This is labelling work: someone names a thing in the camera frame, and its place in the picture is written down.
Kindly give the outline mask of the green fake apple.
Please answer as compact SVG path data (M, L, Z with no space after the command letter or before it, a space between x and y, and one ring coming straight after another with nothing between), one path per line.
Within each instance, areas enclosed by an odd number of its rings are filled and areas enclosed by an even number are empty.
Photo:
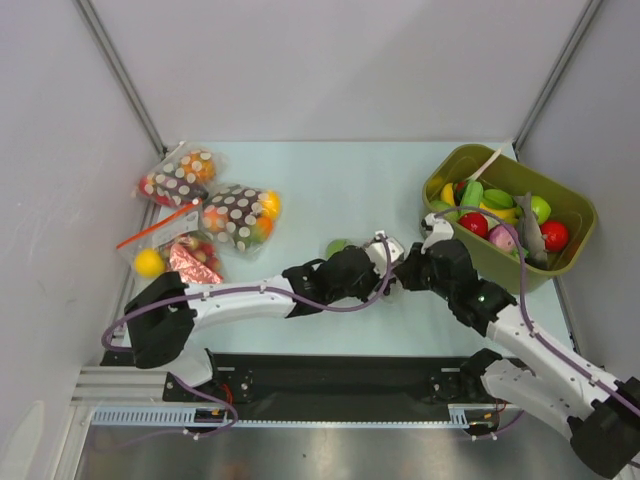
M326 259L330 259L333 255L343 251L346 247L351 245L352 242L344 238L330 241L325 249Z

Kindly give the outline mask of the clear zip top bag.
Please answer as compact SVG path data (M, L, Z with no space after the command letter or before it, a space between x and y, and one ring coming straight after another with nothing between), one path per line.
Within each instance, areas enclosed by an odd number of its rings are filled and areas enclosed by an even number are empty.
M401 300L403 292L404 290L401 284L393 277L388 281L385 288L382 288L382 281L380 281L371 293L370 298L378 296L378 302L394 304Z

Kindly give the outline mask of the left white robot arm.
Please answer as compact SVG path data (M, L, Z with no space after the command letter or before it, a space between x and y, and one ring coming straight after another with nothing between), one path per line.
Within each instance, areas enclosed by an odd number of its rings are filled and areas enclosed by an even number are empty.
M164 369L199 400L214 397L220 376L197 336L213 326L257 318L294 318L344 312L340 301L362 310L384 295L393 268L405 256L390 240L348 245L329 259L290 267L256 282L187 284L176 272L160 275L125 308L133 362Z

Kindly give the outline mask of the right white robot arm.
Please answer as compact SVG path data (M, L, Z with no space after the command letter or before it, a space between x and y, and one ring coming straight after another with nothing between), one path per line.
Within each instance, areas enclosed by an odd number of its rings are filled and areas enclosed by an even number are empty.
M431 291L454 317L511 352L521 367L484 349L461 376L473 401L490 395L546 423L595 474L615 478L639 457L639 380L621 380L551 337L524 304L482 279L459 240L416 243L394 274L409 291Z

